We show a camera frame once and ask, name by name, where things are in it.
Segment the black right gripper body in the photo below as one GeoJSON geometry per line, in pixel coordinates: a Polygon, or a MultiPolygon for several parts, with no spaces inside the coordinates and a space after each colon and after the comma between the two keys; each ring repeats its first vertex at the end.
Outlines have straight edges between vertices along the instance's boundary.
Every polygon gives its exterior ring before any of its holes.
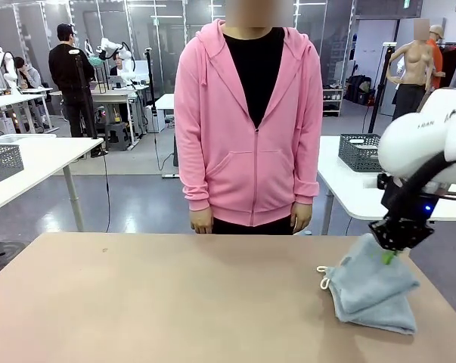
{"type": "Polygon", "coordinates": [[[385,250],[400,252],[412,249],[434,233],[426,222],[387,216],[368,224],[372,235],[385,250]]]}

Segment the person's right hand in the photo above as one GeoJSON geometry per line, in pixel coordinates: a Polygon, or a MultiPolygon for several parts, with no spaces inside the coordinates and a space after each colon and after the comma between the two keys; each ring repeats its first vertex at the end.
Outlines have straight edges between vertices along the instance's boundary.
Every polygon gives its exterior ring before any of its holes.
{"type": "Polygon", "coordinates": [[[191,229],[196,234],[211,234],[213,225],[212,210],[210,207],[198,211],[190,211],[191,229]]]}

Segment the person's left hand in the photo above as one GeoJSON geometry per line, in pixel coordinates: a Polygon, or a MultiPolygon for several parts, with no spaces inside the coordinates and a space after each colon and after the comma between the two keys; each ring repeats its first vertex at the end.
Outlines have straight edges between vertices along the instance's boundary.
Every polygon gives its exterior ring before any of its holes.
{"type": "Polygon", "coordinates": [[[297,234],[309,226],[312,220],[312,205],[295,202],[290,211],[292,233],[297,234]]]}

